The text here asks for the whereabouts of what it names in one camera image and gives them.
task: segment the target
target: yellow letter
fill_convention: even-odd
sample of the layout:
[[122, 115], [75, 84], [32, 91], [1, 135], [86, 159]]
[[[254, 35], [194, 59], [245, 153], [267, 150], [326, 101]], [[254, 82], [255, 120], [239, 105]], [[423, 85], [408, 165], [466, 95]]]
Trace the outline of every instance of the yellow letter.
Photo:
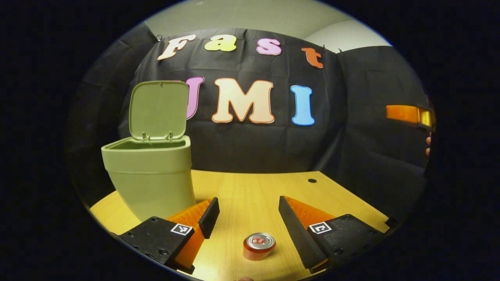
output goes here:
[[224, 51], [229, 52], [236, 49], [236, 37], [233, 35], [216, 35], [210, 38], [210, 42], [205, 44], [205, 49], [208, 51]]
[[273, 83], [256, 80], [246, 94], [240, 84], [233, 78], [219, 78], [215, 80], [215, 84], [219, 87], [217, 113], [212, 115], [212, 121], [215, 123], [233, 121], [233, 115], [229, 113], [229, 104], [232, 105], [232, 109], [240, 122], [245, 120], [252, 105], [253, 113], [249, 116], [250, 121], [262, 124], [275, 121], [275, 117], [271, 114], [270, 101]]
[[174, 52], [174, 50], [176, 48], [177, 50], [184, 48], [184, 46], [188, 42], [187, 40], [192, 41], [195, 38], [196, 34], [191, 34], [188, 36], [179, 37], [168, 41], [168, 46], [166, 47], [165, 51], [157, 58], [157, 60], [161, 61], [175, 56], [176, 52]]

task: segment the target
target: black fabric backdrop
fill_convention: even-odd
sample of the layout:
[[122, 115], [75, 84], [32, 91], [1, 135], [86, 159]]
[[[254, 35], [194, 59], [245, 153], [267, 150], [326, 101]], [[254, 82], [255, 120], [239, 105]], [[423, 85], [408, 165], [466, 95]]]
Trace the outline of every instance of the black fabric backdrop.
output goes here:
[[[157, 60], [169, 40], [191, 34], [196, 38], [175, 50], [175, 56]], [[237, 38], [234, 51], [204, 48], [212, 36], [224, 34]], [[404, 220], [423, 192], [427, 132], [386, 119], [385, 106], [428, 107], [429, 102], [418, 77], [394, 48], [372, 46], [334, 53], [291, 36], [242, 28], [198, 30], [158, 42], [146, 26], [138, 26], [123, 38], [133, 36], [137, 42], [143, 38], [140, 51], [133, 53], [134, 63], [118, 66], [127, 59], [119, 47], [123, 39], [117, 41], [83, 79], [72, 110], [72, 120], [79, 126], [71, 126], [67, 154], [72, 176], [89, 206], [114, 191], [100, 147], [130, 136], [128, 109], [135, 85], [192, 77], [204, 77], [196, 114], [186, 123], [193, 169], [235, 173], [321, 171], [398, 222]], [[257, 41], [261, 38], [280, 41], [281, 54], [258, 53]], [[324, 67], [309, 64], [302, 48], [320, 53], [318, 60]], [[144, 54], [140, 64], [139, 53]], [[114, 91], [106, 92], [102, 82], [88, 82], [104, 79], [103, 74], [109, 76], [109, 69], [127, 74], [119, 79], [114, 76]], [[219, 78], [236, 79], [244, 93], [256, 80], [272, 82], [270, 106], [275, 121], [252, 123], [248, 118], [251, 109], [244, 121], [234, 118], [229, 123], [213, 122], [219, 98], [214, 81]], [[312, 89], [313, 125], [292, 122], [296, 113], [292, 85]], [[231, 106], [229, 112], [235, 115]]]

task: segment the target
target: can lid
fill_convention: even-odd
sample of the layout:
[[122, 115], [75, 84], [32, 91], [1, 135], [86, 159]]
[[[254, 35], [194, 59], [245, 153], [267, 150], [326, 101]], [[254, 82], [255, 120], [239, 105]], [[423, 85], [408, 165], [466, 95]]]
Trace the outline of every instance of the can lid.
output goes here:
[[268, 233], [257, 232], [248, 236], [245, 240], [246, 245], [255, 250], [272, 250], [276, 245], [275, 238]]

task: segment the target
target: ceiling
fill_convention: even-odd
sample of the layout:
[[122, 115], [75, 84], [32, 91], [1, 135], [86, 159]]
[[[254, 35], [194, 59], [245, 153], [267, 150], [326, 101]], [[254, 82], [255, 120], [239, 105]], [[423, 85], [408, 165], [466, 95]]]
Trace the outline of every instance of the ceiling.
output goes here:
[[246, 28], [305, 39], [352, 19], [315, 0], [187, 0], [151, 16], [146, 24], [164, 37], [203, 29]]

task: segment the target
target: wall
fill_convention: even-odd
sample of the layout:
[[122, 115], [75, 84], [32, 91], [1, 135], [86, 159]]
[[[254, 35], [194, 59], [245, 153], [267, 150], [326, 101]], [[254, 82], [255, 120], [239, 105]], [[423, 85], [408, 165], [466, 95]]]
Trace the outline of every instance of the wall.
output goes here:
[[345, 20], [329, 25], [304, 40], [338, 53], [370, 46], [392, 46], [371, 28], [357, 20]]

